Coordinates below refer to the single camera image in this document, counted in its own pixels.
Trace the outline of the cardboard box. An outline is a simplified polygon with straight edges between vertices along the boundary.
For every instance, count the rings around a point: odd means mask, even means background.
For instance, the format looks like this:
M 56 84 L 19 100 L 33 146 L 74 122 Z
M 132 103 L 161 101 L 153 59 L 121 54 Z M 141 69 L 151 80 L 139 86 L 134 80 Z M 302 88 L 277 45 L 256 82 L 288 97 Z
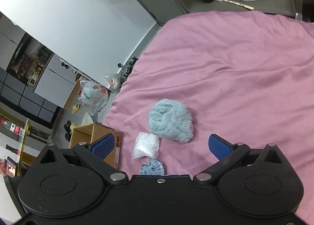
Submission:
M 122 136 L 114 129 L 99 123 L 76 126 L 72 130 L 69 148 L 86 142 L 91 153 L 117 169 Z

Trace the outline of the water bottle red label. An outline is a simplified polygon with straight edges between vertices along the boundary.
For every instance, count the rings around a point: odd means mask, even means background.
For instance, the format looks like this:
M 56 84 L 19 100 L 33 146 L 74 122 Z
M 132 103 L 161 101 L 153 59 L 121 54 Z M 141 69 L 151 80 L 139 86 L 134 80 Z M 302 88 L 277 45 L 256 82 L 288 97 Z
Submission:
M 9 120 L 5 120 L 5 119 L 1 119 L 1 124 L 8 129 L 9 131 L 11 131 L 12 133 L 19 135 L 21 137 L 23 137 L 25 135 L 25 130 L 18 126 L 17 124 L 12 123 Z

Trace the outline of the black slipper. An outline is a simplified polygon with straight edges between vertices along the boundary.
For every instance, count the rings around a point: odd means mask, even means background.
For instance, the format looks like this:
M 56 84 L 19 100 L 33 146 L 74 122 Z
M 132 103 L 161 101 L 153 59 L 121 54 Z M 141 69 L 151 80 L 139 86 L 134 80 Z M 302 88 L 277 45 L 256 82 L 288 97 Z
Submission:
M 71 139 L 71 128 L 70 128 L 71 125 L 72 125 L 72 123 L 71 123 L 70 120 L 68 120 L 68 121 L 63 125 L 63 127 L 64 127 L 64 129 L 65 129 L 65 131 L 66 131 L 64 137 L 65 137 L 65 139 L 66 139 L 68 142 L 70 142 L 70 139 Z

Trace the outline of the round white yellow table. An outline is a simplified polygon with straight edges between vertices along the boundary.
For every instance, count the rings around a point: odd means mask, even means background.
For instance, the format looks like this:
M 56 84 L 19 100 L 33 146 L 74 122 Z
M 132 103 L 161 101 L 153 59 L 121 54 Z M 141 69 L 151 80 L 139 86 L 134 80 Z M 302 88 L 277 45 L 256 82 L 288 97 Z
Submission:
M 29 122 L 20 127 L 28 129 Z M 1 129 L 4 133 L 12 133 L 2 124 Z M 14 222 L 26 213 L 18 198 L 17 188 L 36 156 L 32 155 L 33 149 L 25 145 L 26 135 L 21 137 L 12 133 L 16 137 L 13 140 L 4 133 L 1 133 L 1 218 Z M 7 157 L 11 157 L 17 163 L 16 176 L 14 178 L 6 175 L 5 165 Z

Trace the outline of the tablet with orange screen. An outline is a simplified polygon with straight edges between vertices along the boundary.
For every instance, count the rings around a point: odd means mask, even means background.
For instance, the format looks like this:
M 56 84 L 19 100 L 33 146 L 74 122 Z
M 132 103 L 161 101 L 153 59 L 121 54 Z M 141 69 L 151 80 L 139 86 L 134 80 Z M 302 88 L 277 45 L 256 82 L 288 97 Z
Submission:
M 5 169 L 6 175 L 14 178 L 16 176 L 17 163 L 11 157 L 7 157 Z

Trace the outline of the small clear trash bag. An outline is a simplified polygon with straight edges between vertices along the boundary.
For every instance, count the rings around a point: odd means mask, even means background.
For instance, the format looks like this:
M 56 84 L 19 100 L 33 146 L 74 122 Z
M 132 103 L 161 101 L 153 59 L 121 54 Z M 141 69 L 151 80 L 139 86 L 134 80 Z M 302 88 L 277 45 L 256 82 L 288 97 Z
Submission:
M 110 89 L 118 90 L 121 88 L 122 78 L 121 75 L 118 73 L 115 74 L 106 74 L 105 79 L 110 85 Z

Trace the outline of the grey sneaker pair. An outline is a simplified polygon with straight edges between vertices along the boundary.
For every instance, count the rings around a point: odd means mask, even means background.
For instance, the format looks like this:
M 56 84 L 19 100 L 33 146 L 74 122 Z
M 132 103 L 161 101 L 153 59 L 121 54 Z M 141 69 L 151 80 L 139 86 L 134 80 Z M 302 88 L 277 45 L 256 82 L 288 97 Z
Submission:
M 126 64 L 125 64 L 125 69 L 122 70 L 121 76 L 122 78 L 126 81 L 127 78 L 129 77 L 129 75 L 131 74 L 134 65 L 136 64 L 136 62 L 138 61 L 137 57 L 132 57 L 130 58 Z

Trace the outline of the white plastic packet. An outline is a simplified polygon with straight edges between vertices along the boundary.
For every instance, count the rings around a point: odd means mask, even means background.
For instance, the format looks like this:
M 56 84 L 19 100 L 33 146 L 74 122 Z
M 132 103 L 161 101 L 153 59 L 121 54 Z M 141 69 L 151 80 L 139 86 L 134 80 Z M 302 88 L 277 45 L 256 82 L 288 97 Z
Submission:
M 133 148 L 132 159 L 148 157 L 151 159 L 159 155 L 160 138 L 154 134 L 140 132 Z

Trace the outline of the small blue grey cloth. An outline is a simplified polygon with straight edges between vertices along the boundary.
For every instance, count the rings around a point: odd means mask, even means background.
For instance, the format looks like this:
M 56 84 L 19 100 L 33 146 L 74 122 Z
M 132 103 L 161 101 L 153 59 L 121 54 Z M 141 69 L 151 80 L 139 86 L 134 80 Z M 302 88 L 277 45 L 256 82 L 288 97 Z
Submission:
M 161 161 L 150 159 L 148 163 L 141 165 L 140 175 L 143 176 L 164 176 L 165 168 Z

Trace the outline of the pink bed sheet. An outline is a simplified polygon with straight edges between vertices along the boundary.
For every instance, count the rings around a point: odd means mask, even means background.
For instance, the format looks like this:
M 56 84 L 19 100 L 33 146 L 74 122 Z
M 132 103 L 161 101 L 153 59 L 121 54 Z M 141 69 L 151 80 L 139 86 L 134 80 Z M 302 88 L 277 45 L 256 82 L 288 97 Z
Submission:
M 195 175 L 216 162 L 208 138 L 252 148 L 275 143 L 304 186 L 297 214 L 313 224 L 313 24 L 281 15 L 206 12 L 168 21 L 134 65 L 104 124 L 122 135 L 119 168 L 129 176 L 137 135 L 162 99 L 182 102 L 193 139 L 162 140 L 169 175 Z

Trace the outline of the yellow slipper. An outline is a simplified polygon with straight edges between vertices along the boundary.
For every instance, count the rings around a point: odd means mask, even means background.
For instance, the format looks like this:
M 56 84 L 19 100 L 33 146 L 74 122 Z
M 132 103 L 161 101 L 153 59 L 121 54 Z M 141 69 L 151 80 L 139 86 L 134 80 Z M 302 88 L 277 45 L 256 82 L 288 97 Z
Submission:
M 79 104 L 79 103 L 74 104 L 74 105 L 72 106 L 71 114 L 74 115 L 75 113 L 77 113 L 78 110 L 80 109 L 80 106 L 81 106 L 81 104 Z

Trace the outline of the white kitchen cabinet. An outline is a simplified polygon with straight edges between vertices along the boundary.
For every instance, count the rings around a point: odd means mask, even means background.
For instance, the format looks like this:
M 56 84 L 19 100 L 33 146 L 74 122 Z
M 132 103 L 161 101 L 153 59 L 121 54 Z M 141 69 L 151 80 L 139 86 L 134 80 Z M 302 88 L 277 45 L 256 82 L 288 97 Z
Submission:
M 60 56 L 53 54 L 40 74 L 34 93 L 49 102 L 65 108 L 76 86 L 77 70 Z

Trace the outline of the light blue fluffy towel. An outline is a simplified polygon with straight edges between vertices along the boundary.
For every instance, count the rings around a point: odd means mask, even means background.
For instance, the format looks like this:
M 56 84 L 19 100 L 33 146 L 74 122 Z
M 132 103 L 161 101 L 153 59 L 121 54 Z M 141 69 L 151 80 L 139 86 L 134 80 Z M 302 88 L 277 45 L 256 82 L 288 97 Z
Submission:
M 181 143 L 188 143 L 194 136 L 193 117 L 181 102 L 162 99 L 149 112 L 149 130 L 154 135 Z

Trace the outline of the white plastic shopping bag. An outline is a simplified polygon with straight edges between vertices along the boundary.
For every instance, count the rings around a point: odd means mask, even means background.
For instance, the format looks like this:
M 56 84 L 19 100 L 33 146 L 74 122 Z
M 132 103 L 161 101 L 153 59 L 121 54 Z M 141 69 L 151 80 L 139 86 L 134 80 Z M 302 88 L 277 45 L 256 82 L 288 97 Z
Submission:
M 80 81 L 78 102 L 96 112 L 100 112 L 109 100 L 109 91 L 101 84 L 92 81 Z

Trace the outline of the beige cloth on floor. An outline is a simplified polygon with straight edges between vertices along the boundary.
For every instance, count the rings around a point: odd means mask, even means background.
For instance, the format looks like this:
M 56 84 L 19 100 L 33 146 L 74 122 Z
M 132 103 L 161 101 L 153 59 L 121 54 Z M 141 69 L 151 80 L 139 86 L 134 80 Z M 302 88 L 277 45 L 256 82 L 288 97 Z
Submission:
M 81 126 L 98 122 L 98 113 L 90 114 L 86 112 L 81 122 Z

